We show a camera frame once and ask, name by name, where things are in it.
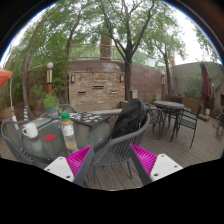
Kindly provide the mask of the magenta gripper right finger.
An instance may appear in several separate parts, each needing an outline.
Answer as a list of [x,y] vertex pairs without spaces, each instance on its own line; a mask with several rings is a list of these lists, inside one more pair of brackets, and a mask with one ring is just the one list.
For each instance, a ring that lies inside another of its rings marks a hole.
[[148,185],[182,169],[166,154],[156,155],[133,144],[129,147],[129,153],[143,185]]

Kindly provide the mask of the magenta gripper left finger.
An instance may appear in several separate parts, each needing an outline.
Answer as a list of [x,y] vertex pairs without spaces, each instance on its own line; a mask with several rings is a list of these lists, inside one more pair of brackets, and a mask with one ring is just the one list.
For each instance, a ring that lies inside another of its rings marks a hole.
[[58,157],[45,168],[45,171],[82,186],[93,156],[94,147],[90,145],[67,158]]

